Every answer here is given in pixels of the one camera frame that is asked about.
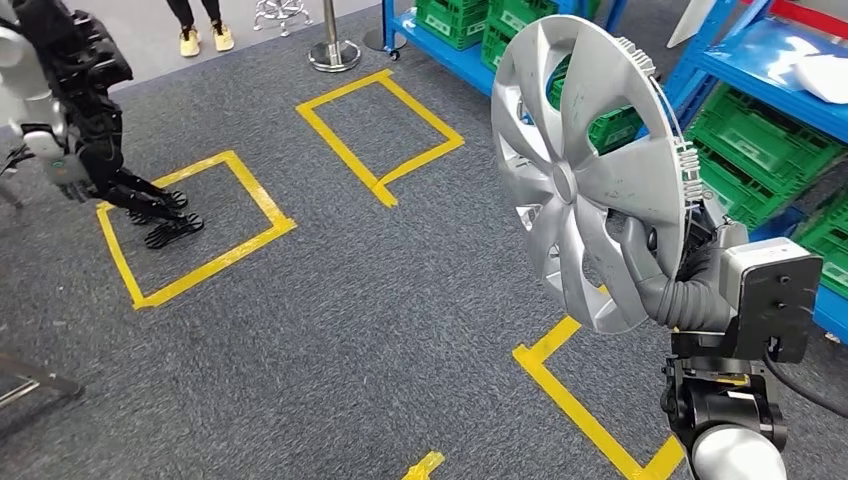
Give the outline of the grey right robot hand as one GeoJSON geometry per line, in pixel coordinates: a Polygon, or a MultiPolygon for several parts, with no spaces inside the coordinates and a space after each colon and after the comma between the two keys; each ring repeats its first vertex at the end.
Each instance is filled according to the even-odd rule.
{"type": "Polygon", "coordinates": [[[647,247],[646,230],[639,220],[626,220],[621,248],[650,319],[670,329],[723,333],[732,309],[718,290],[721,255],[747,242],[744,224],[731,221],[720,225],[709,242],[688,256],[679,280],[660,269],[647,247]]]}

